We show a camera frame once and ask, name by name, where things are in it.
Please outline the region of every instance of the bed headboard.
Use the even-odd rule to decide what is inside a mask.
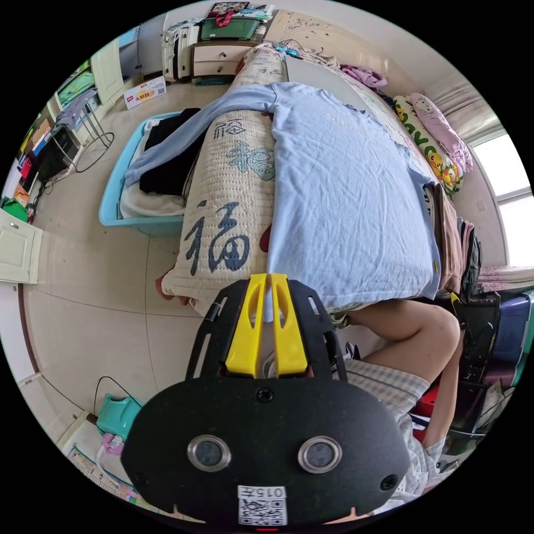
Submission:
[[[342,65],[370,68],[387,79],[383,91],[390,96],[421,92],[410,76],[381,50],[346,29],[319,18],[280,9],[265,39],[277,42],[293,39],[301,47],[322,56],[334,56]]]

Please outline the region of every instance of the tiled floor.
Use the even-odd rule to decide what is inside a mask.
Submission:
[[[119,103],[104,118],[115,134],[111,148],[90,170],[55,184],[39,204],[36,225],[45,231],[39,283],[24,297],[30,338],[42,374],[72,402],[92,411],[101,376],[119,382],[142,402],[183,380],[201,318],[177,299],[158,296],[154,280],[174,263],[179,237],[149,238],[132,230],[105,228],[98,208],[115,161],[144,119],[186,107],[203,107],[226,86],[173,85],[166,95],[127,111]],[[84,168],[98,143],[82,154]],[[377,338],[351,328],[340,340],[358,339],[367,354]],[[266,330],[265,355],[272,350]],[[120,395],[111,380],[98,391]]]

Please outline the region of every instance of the yellow bracket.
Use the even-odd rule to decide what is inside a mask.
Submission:
[[[226,369],[230,373],[259,378],[266,282],[266,274],[253,274],[250,277],[234,338],[226,358]],[[254,314],[256,318],[252,324],[251,317]]]
[[[260,378],[263,307],[268,279],[273,291],[276,377],[303,374],[308,368],[288,279],[285,274],[254,274],[250,277],[234,338],[226,358],[229,373]],[[284,324],[280,321],[280,312]]]
[[[271,289],[273,291],[276,377],[302,374],[308,368],[308,359],[302,344],[287,276],[271,274]],[[280,312],[284,316],[284,325],[280,322]]]

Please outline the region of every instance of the printed number label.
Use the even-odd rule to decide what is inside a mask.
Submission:
[[[280,526],[288,524],[283,486],[238,486],[239,524]]]

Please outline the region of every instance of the window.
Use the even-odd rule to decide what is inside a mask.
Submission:
[[[508,263],[534,265],[534,197],[525,167],[510,136],[501,133],[479,139],[471,149],[486,176],[501,212],[508,246]]]

